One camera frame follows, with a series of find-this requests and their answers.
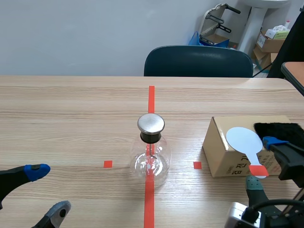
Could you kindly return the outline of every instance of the glass bottle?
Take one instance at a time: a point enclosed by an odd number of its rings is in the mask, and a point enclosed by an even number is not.
[[[171,161],[170,146],[161,135],[165,121],[149,113],[138,119],[137,126],[141,133],[131,148],[131,172],[142,180],[164,180]]]

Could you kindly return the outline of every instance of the white sink pedestal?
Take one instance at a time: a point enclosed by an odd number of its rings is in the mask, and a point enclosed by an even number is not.
[[[251,55],[266,12],[267,8],[252,7],[238,50],[245,52],[249,56]]]

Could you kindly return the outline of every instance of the black sponge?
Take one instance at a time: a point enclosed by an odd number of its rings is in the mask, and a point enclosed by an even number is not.
[[[297,123],[255,123],[254,128],[261,140],[272,136],[304,149],[304,130]]]

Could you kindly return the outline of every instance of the chair backrest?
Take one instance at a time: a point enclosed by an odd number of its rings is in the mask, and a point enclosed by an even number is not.
[[[252,77],[253,66],[241,51],[207,46],[166,46],[147,57],[144,76]]]

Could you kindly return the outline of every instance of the cardboard box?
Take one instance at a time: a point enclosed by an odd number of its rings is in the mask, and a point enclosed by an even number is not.
[[[256,45],[255,49],[253,49],[253,53],[255,55],[255,61],[254,63],[257,65],[259,70],[264,69],[266,66],[268,66],[270,63],[273,63],[273,61],[276,59],[277,53],[267,53],[262,52],[261,49],[259,49]],[[265,72],[269,71],[271,68],[268,67],[265,69]]]
[[[212,46],[212,47],[220,47],[220,48],[226,48],[229,44],[229,39],[217,34],[212,34],[210,36],[207,36],[206,39],[210,40],[214,43],[214,45],[211,45],[207,42],[201,41],[203,45],[205,46]]]
[[[290,30],[285,31],[276,31],[272,29],[268,29],[265,33],[265,36],[271,39],[285,39]]]
[[[247,176],[250,174],[249,161],[245,154],[235,151],[226,140],[226,133],[232,127],[245,127],[254,131],[255,123],[290,123],[284,115],[249,115],[212,117],[203,143],[210,171],[213,177]],[[269,175],[279,175],[281,167],[274,158],[274,153],[262,149],[259,161]]]
[[[257,39],[257,46],[262,52],[278,53],[285,39],[270,39],[260,32]]]

